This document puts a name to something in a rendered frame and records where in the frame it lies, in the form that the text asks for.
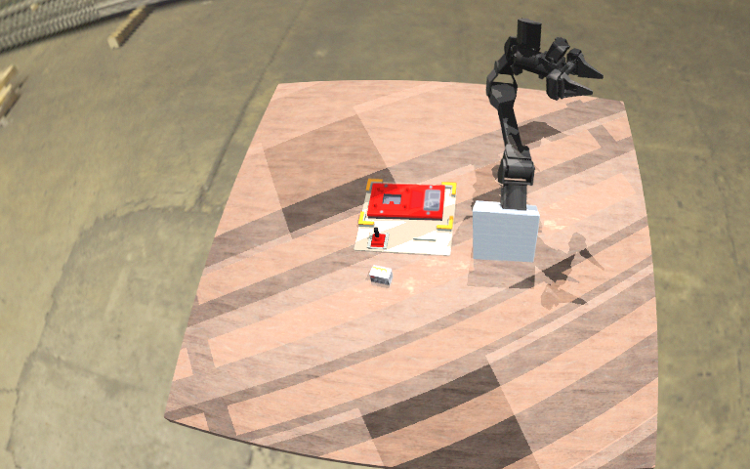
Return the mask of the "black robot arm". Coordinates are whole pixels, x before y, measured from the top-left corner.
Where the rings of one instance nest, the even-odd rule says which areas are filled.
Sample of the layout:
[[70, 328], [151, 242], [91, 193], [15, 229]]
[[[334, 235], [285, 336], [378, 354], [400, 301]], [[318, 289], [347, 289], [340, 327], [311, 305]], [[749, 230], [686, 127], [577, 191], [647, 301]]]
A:
[[[526, 211], [527, 188], [533, 185], [535, 167], [530, 156], [528, 146], [521, 144], [521, 137], [516, 116], [514, 102], [518, 85], [514, 75], [522, 70], [534, 71], [534, 62], [540, 51], [541, 22], [530, 19], [518, 19], [517, 37], [508, 37], [504, 50], [505, 54], [499, 61], [495, 61], [494, 68], [486, 77], [485, 95], [490, 104], [498, 110], [505, 150], [498, 169], [498, 182], [503, 184], [501, 189], [500, 206], [502, 209]], [[560, 61], [569, 45], [564, 38], [555, 38], [546, 56], [539, 57], [543, 63], [552, 69], [558, 69]], [[513, 77], [512, 83], [493, 82], [499, 74]], [[505, 180], [506, 179], [523, 179]]]

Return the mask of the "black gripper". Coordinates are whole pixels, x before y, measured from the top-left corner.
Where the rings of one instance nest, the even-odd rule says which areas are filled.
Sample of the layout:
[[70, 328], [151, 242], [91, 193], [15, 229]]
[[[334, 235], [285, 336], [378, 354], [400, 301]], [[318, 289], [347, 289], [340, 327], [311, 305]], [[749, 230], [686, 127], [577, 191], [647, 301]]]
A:
[[604, 78], [604, 76], [599, 71], [586, 63], [584, 56], [579, 49], [571, 49], [571, 51], [569, 51], [566, 56], [566, 62], [564, 62], [563, 60], [564, 57], [560, 61], [558, 61], [558, 69], [552, 69], [547, 64], [542, 62], [539, 57], [545, 57], [545, 52], [547, 51], [544, 51], [544, 53], [537, 53], [534, 62], [534, 71], [535, 73], [539, 74], [538, 77], [540, 79], [544, 79], [544, 77], [546, 77], [546, 94], [550, 97], [550, 99], [557, 101], [559, 98], [563, 99], [568, 97], [571, 98], [577, 96], [580, 97], [593, 95], [593, 90], [575, 81], [572, 81], [568, 77], [569, 74], [578, 75], [577, 77], [582, 78]]

